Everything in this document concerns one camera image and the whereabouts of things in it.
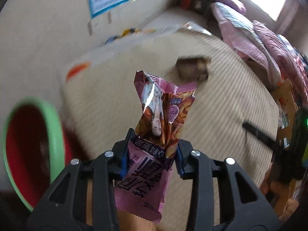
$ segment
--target pink snack wrapper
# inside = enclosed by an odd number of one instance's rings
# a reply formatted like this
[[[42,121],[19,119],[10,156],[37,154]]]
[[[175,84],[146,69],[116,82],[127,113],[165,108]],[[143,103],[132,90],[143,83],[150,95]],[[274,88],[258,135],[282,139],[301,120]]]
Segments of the pink snack wrapper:
[[[128,144],[127,176],[114,186],[118,209],[159,223],[177,142],[194,102],[195,82],[177,87],[137,71],[134,81],[143,115]]]

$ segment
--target wall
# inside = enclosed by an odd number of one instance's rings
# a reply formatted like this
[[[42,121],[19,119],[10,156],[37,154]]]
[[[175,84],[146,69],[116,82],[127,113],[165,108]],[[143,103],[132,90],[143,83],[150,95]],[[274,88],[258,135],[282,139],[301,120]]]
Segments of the wall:
[[[145,24],[170,0],[137,0],[89,24],[87,0],[8,0],[0,13],[0,133],[12,106],[38,96],[62,106],[58,70],[124,29]],[[11,190],[0,155],[0,190]]]
[[[308,56],[308,8],[300,7],[285,37]]]
[[[258,5],[256,5],[251,0],[241,0],[241,2],[246,7],[247,13],[246,17],[249,21],[257,20],[259,22],[265,23],[266,26],[274,31],[276,28],[276,21],[274,21],[268,13],[264,12]]]

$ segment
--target brown object on floor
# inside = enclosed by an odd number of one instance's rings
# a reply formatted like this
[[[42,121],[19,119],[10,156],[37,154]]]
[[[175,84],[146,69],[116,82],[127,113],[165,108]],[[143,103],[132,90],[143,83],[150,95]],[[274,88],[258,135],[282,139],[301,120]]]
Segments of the brown object on floor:
[[[271,92],[274,100],[281,104],[281,107],[284,111],[286,111],[287,116],[289,118],[289,125],[283,129],[278,129],[276,140],[283,140],[286,137],[291,139],[292,137],[292,128],[295,113],[298,110],[297,105],[293,99],[292,95],[292,83],[289,79],[286,79],[276,90]],[[291,180],[289,185],[280,183],[278,181],[269,182],[269,176],[271,172],[272,166],[268,169],[265,174],[264,180],[260,186],[260,190],[264,195],[266,195],[269,191],[277,194],[279,196],[274,210],[278,216],[283,219],[286,219],[289,216],[292,209],[288,209],[288,202],[290,201],[290,197],[292,197],[296,185],[296,180]]]
[[[211,57],[204,56],[179,57],[175,66],[181,78],[204,81],[208,78],[208,65],[211,61]]]
[[[92,218],[93,180],[88,180],[86,201],[86,224],[93,226]],[[156,231],[155,224],[123,210],[117,210],[120,231]]]
[[[285,137],[289,137],[291,139],[294,115],[298,109],[293,99],[292,89],[293,86],[291,81],[286,79],[276,90],[271,92],[274,100],[276,102],[280,101],[282,109],[287,112],[290,123],[289,126],[277,131],[277,141],[283,140]]]

